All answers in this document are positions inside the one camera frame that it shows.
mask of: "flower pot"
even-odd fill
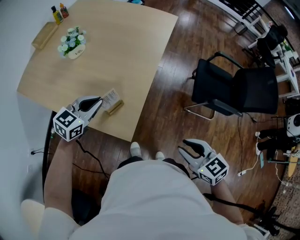
[[[85,45],[80,44],[73,50],[69,51],[67,55],[70,59],[76,59],[84,52],[84,50],[85,50]]]

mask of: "shirt sleeve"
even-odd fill
[[[46,208],[39,229],[39,240],[68,240],[79,225],[66,213]]]
[[[253,227],[249,227],[246,224],[242,224],[239,225],[239,227],[241,227],[246,236],[247,236],[247,240],[264,240],[265,238],[263,237],[263,235],[255,228]]]

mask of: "wooden floor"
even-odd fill
[[[143,158],[154,159],[156,151],[160,150],[166,157],[187,166],[177,146],[183,146],[182,140],[187,138],[205,140],[230,165],[225,180],[237,202],[256,207],[265,200],[266,205],[270,205],[279,184],[274,164],[265,163],[264,168],[260,169],[258,163],[242,177],[238,177],[237,173],[241,169],[251,168],[256,161],[255,131],[276,127],[276,121],[254,124],[247,115],[240,118],[243,144],[241,157],[237,116],[226,117],[217,113],[214,120],[208,121],[182,110],[183,106],[192,104],[193,80],[187,78],[196,68],[199,58],[207,59],[214,52],[223,51],[246,67],[249,59],[239,44],[247,42],[247,39],[236,36],[232,31],[235,22],[205,0],[146,0],[146,6],[172,13],[179,18],[157,68],[134,134],[133,141],[141,145]],[[231,74],[237,70],[222,58],[213,62]],[[198,111],[210,114],[209,110],[201,107]],[[278,114],[284,114],[282,104]],[[263,114],[253,116],[260,121],[271,117]],[[129,157],[129,142],[94,129],[90,129],[80,141],[86,150],[101,160],[107,173],[113,172],[120,162]],[[51,150],[55,150],[55,141],[51,144]],[[82,168],[100,171],[98,163],[79,147],[74,162]],[[278,166],[279,176],[282,171],[282,166]],[[195,180],[195,183],[202,192],[210,190],[204,181]],[[100,201],[99,188],[105,185],[104,176],[74,166],[73,185]],[[243,217],[247,221],[251,214],[244,211]]]

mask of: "bottle cap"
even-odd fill
[[[56,12],[56,7],[55,7],[55,6],[51,7],[51,9],[52,9],[52,11],[53,11],[54,13]]]

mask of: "white shoe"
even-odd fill
[[[261,154],[261,152],[258,150],[257,145],[258,145],[258,142],[255,144],[255,151],[256,151],[256,155],[259,156]]]
[[[130,145],[130,153],[132,157],[142,157],[141,148],[137,142],[133,142]]]
[[[261,132],[255,132],[255,137],[258,137],[259,139],[261,139],[261,138],[259,137],[260,133],[261,133]]]
[[[157,152],[156,155],[155,155],[155,160],[159,160],[159,161],[162,161],[165,159],[165,156],[162,152]]]

